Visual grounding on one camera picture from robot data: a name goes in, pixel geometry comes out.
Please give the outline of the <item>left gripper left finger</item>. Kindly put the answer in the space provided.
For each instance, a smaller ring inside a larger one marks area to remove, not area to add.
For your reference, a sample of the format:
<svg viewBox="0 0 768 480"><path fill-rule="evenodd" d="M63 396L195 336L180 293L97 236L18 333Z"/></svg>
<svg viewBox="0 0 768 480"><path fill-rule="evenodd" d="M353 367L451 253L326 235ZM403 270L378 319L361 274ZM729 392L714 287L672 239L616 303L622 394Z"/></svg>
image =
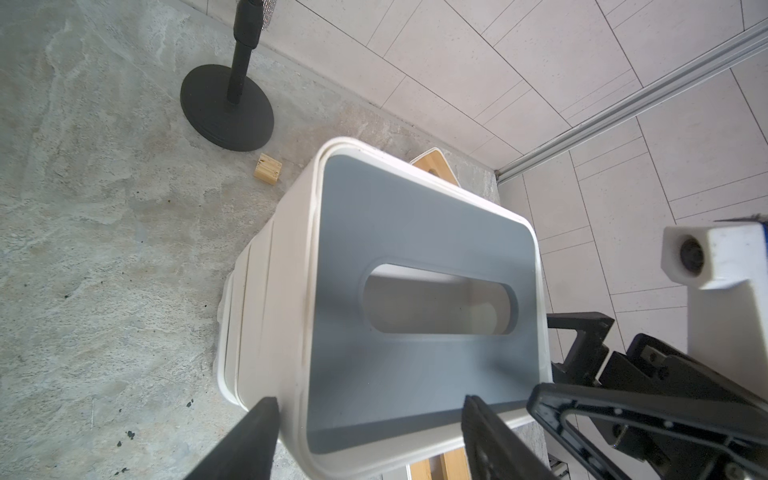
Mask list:
<svg viewBox="0 0 768 480"><path fill-rule="evenodd" d="M186 479L269 480L279 431L278 400L275 397L264 397Z"/></svg>

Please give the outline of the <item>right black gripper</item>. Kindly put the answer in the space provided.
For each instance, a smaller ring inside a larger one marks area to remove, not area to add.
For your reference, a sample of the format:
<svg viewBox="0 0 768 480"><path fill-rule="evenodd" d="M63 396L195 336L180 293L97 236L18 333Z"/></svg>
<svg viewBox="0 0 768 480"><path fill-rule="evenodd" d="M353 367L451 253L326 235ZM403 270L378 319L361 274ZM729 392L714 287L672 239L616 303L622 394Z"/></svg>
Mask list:
<svg viewBox="0 0 768 480"><path fill-rule="evenodd" d="M647 463L662 479L765 479L767 404L661 340L639 334L628 353L604 344L615 320L599 312L548 314L549 329L576 339L556 384L533 389L530 415L599 479L627 475L567 418L591 417L615 450Z"/></svg>

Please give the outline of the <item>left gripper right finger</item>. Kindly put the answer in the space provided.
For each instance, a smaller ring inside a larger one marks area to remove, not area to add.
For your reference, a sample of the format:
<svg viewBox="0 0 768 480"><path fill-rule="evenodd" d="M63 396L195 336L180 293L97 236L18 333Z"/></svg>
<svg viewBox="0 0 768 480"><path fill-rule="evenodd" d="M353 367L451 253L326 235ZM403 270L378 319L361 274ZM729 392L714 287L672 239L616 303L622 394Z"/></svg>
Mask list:
<svg viewBox="0 0 768 480"><path fill-rule="evenodd" d="M461 431L472 479L555 479L479 396L465 397Z"/></svg>

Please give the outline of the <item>grey lid tissue box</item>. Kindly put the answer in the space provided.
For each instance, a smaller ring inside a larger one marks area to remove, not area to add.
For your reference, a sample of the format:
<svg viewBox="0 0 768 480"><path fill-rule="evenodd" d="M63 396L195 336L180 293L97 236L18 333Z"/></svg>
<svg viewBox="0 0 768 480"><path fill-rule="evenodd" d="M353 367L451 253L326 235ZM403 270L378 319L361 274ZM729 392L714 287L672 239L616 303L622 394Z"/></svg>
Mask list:
<svg viewBox="0 0 768 480"><path fill-rule="evenodd" d="M258 385L313 479L462 445L467 396L504 426L550 379L531 224L361 141L326 142L278 204Z"/></svg>
<svg viewBox="0 0 768 480"><path fill-rule="evenodd" d="M244 409L236 387L241 339L242 310L246 286L246 268L236 265L228 275L217 310L219 336L214 362L216 383L223 397Z"/></svg>

